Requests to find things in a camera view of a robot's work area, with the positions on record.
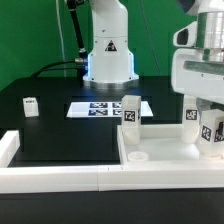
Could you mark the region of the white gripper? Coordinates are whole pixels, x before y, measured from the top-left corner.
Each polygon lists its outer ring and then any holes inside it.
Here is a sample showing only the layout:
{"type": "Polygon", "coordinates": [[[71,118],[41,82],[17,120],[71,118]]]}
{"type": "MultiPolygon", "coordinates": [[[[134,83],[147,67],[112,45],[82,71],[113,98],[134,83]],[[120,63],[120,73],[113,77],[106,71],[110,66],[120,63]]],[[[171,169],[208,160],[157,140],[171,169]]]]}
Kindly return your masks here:
{"type": "Polygon", "coordinates": [[[172,60],[171,84],[175,92],[197,97],[198,121],[212,102],[224,105],[224,62],[202,60],[196,49],[178,49],[172,60]]]}

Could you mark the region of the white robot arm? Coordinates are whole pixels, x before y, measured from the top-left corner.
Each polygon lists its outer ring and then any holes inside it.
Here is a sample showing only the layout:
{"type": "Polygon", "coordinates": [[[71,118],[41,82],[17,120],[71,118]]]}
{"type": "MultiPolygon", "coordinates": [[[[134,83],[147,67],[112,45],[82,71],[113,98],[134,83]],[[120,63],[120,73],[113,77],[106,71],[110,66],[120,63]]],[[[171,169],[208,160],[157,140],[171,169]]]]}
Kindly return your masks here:
{"type": "MultiPolygon", "coordinates": [[[[224,111],[224,0],[177,0],[196,18],[177,31],[173,44],[171,85],[191,96],[199,111],[224,111]]],[[[122,88],[139,80],[128,48],[128,11],[119,0],[89,0],[93,49],[83,81],[96,88],[122,88]]]]}

